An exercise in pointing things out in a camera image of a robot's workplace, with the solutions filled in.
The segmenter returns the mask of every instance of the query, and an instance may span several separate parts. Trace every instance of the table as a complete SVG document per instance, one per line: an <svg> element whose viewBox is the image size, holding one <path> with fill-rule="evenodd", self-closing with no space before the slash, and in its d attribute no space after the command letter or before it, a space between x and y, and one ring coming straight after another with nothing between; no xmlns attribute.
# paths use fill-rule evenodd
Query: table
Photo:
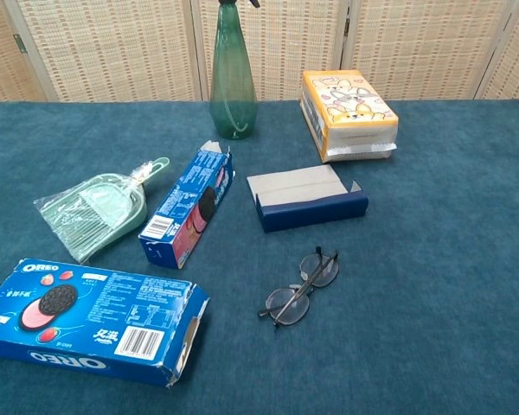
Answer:
<svg viewBox="0 0 519 415"><path fill-rule="evenodd" d="M211 296L170 390L0 359L0 414L519 413L519 101L390 105L391 158L334 164L365 217L262 231L246 177L319 164L298 102L265 102L252 137L221 140L235 182L183 270L150 265L137 232L93 258ZM0 284L22 258L73 262L33 200L166 155L151 212L209 139L206 103L0 104ZM340 274L274 331L256 310L316 245Z"/></svg>

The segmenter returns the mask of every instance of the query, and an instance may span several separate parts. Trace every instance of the barcode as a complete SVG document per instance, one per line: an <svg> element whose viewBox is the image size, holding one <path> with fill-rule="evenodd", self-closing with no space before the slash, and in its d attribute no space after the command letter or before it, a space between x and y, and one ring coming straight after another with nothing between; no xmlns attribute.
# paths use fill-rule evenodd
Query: barcode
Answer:
<svg viewBox="0 0 519 415"><path fill-rule="evenodd" d="M141 235L147 238L161 239L170 228L173 220L155 215L144 228Z"/></svg>
<svg viewBox="0 0 519 415"><path fill-rule="evenodd" d="M163 339L163 331L128 326L114 354L151 361Z"/></svg>

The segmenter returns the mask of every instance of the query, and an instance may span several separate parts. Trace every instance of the green plastic dustpan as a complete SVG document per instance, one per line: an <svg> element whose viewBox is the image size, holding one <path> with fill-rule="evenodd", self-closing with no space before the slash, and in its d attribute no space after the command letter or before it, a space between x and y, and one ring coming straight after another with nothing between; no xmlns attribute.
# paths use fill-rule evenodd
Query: green plastic dustpan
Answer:
<svg viewBox="0 0 519 415"><path fill-rule="evenodd" d="M167 171L170 160L158 158L142 184ZM146 198L140 182L113 173L97 175L41 210L42 217L78 262L129 233L146 219Z"/></svg>

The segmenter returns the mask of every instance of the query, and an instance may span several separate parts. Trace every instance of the blue snack box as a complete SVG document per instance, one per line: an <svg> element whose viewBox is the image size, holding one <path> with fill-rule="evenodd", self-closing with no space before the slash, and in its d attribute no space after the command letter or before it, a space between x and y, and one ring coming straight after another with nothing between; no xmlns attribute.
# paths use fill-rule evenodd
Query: blue snack box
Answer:
<svg viewBox="0 0 519 415"><path fill-rule="evenodd" d="M0 286L0 356L171 386L208 300L188 281L25 259Z"/></svg>
<svg viewBox="0 0 519 415"><path fill-rule="evenodd" d="M146 258L183 268L233 182L233 156L199 150L138 235Z"/></svg>

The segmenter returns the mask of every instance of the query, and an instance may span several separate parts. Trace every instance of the spray bottle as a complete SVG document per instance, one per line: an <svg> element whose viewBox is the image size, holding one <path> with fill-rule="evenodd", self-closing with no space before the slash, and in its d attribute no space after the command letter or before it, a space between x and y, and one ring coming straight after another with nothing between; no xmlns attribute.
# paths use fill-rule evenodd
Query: spray bottle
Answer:
<svg viewBox="0 0 519 415"><path fill-rule="evenodd" d="M252 133L258 102L236 0L219 3L209 112L222 137L240 139Z"/></svg>

